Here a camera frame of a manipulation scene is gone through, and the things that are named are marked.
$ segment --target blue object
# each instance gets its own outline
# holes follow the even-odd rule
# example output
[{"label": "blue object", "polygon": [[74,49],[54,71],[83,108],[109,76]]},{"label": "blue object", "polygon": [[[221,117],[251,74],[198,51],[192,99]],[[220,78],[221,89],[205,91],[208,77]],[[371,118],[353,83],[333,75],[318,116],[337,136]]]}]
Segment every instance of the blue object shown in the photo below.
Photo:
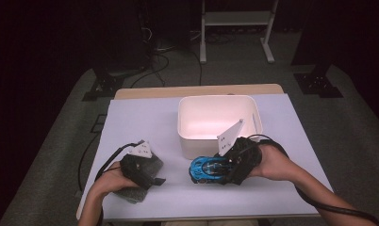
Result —
[{"label": "blue object", "polygon": [[218,183],[233,168],[226,157],[197,157],[189,167],[189,175],[195,184]]}]

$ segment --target black cable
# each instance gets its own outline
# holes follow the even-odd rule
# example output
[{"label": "black cable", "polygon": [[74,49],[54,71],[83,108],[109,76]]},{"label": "black cable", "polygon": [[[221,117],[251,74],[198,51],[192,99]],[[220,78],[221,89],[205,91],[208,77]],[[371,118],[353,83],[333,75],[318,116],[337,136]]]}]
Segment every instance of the black cable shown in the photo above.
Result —
[{"label": "black cable", "polygon": [[111,75],[112,77],[114,78],[122,78],[122,79],[125,79],[127,77],[131,77],[131,76],[134,76],[134,75],[137,75],[137,74],[140,74],[140,73],[144,73],[145,71],[147,71],[148,68],[147,67],[144,67],[144,68],[141,68],[141,69],[138,69],[138,70],[135,70],[134,72],[131,72],[131,73],[120,73],[120,74],[117,74],[117,75]]},{"label": "black cable", "polygon": [[196,60],[198,61],[198,65],[199,65],[199,86],[202,86],[202,64],[201,64],[201,59],[199,59],[199,57],[194,53],[192,52],[191,50],[188,50],[190,53],[192,53]]},{"label": "black cable", "polygon": [[81,165],[83,164],[84,156],[86,155],[87,151],[90,148],[90,145],[96,140],[96,138],[99,136],[100,133],[96,133],[95,136],[92,138],[90,143],[87,145],[87,148],[84,150],[83,154],[81,155],[80,162],[78,163],[78,188],[81,192],[83,192],[83,187],[81,185]]},{"label": "black cable", "polygon": [[162,84],[162,87],[165,87],[166,82],[163,80],[163,78],[160,76],[160,73],[157,72],[153,65],[151,65],[152,72],[155,73],[157,76],[157,79],[159,79],[160,83]]},{"label": "black cable", "polygon": [[[276,147],[281,153],[283,153],[287,158],[289,158],[289,156],[288,156],[287,152],[284,150],[284,148],[280,144],[278,144],[277,142],[275,142],[274,140],[272,140],[270,137],[267,137],[265,135],[251,135],[251,136],[248,136],[248,138],[250,138],[250,137],[257,137],[257,136],[266,137],[269,140],[269,141],[263,141],[263,140],[261,140],[258,143],[260,143],[260,144],[271,144],[272,146]],[[365,212],[362,212],[362,211],[358,211],[358,210],[352,210],[352,209],[341,208],[341,207],[336,207],[336,206],[332,206],[332,205],[323,204],[323,203],[314,201],[311,198],[309,198],[297,186],[295,186],[295,189],[298,192],[299,196],[305,202],[307,202],[308,204],[310,204],[310,205],[312,205],[312,206],[314,206],[314,207],[316,207],[318,209],[322,209],[322,210],[325,210],[325,211],[329,211],[329,212],[337,213],[337,214],[342,214],[342,215],[350,215],[350,216],[355,216],[355,217],[358,217],[358,218],[364,218],[364,219],[367,219],[367,220],[373,222],[376,225],[379,225],[379,220],[375,216],[373,216],[371,214],[368,214],[368,213],[365,213]]]},{"label": "black cable", "polygon": [[155,53],[156,54],[166,54],[168,52],[171,52],[173,50],[176,50],[178,48],[178,46],[170,46],[170,47],[167,47],[167,48],[164,48],[164,49],[156,49],[155,50]]},{"label": "black cable", "polygon": [[95,181],[98,180],[98,178],[100,178],[102,176],[102,174],[105,172],[105,169],[107,168],[107,166],[109,166],[109,164],[113,161],[113,159],[116,158],[117,155],[119,155],[119,153],[122,152],[122,150],[124,150],[125,148],[127,147],[136,147],[137,145],[139,144],[135,144],[135,143],[129,143],[129,144],[126,144],[124,145],[123,147],[120,147],[108,160],[107,162],[104,164],[104,166],[102,166],[99,170],[98,170],[98,173],[96,173],[96,176],[95,176]]},{"label": "black cable", "polygon": [[167,57],[165,57],[165,56],[163,56],[163,55],[156,55],[156,56],[160,56],[160,57],[165,58],[166,61],[167,61],[167,62],[166,62],[166,65],[163,66],[161,69],[158,69],[158,70],[153,71],[153,72],[151,72],[151,73],[147,73],[147,74],[141,76],[140,78],[138,78],[136,81],[133,82],[133,84],[131,84],[131,87],[130,87],[131,89],[132,89],[132,88],[134,87],[134,85],[136,85],[136,83],[138,83],[142,78],[144,78],[144,77],[146,77],[146,76],[149,76],[149,75],[152,75],[152,74],[154,74],[154,73],[161,72],[161,71],[163,71],[165,68],[167,68],[167,67],[169,66],[169,59],[168,59]]}]

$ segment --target wrist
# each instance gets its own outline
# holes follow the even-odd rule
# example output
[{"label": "wrist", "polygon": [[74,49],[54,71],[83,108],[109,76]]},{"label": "wrist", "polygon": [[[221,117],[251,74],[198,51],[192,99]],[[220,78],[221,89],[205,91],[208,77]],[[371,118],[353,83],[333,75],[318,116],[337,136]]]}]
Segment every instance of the wrist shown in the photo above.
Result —
[{"label": "wrist", "polygon": [[311,175],[303,168],[296,166],[296,169],[291,170],[289,181],[295,184],[295,186],[302,186],[310,180]]},{"label": "wrist", "polygon": [[291,180],[291,182],[304,193],[308,193],[310,190],[317,190],[325,187],[308,171],[302,168],[300,168],[297,175]]},{"label": "wrist", "polygon": [[96,199],[103,199],[109,192],[105,191],[101,186],[96,183],[92,185],[89,190],[89,195]]}]

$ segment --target white tabletop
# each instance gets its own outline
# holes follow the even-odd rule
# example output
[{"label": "white tabletop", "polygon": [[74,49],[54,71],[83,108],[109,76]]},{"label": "white tabletop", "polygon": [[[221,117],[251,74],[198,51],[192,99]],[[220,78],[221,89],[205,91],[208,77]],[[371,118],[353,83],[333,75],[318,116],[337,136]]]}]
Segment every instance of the white tabletop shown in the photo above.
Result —
[{"label": "white tabletop", "polygon": [[[332,189],[287,94],[251,95],[263,124],[263,134],[279,142],[289,157]],[[156,220],[177,218],[257,218],[317,215],[290,182],[248,178],[241,186],[196,185],[189,176],[190,160],[182,155],[177,133],[178,103],[182,98],[113,100],[77,218],[97,171],[119,148],[141,139],[164,162],[144,202],[130,203],[115,194],[104,199],[104,219]],[[116,158],[120,161],[124,150]]]}]

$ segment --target white plastic bin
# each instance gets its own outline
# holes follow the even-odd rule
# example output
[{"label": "white plastic bin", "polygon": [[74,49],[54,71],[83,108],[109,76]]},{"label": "white plastic bin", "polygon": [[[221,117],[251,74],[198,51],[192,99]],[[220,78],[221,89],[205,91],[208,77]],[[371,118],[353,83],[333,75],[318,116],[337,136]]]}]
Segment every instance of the white plastic bin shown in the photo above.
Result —
[{"label": "white plastic bin", "polygon": [[177,130],[184,157],[213,156],[217,136],[244,119],[240,137],[263,132],[255,100],[246,95],[190,96],[180,101]]}]

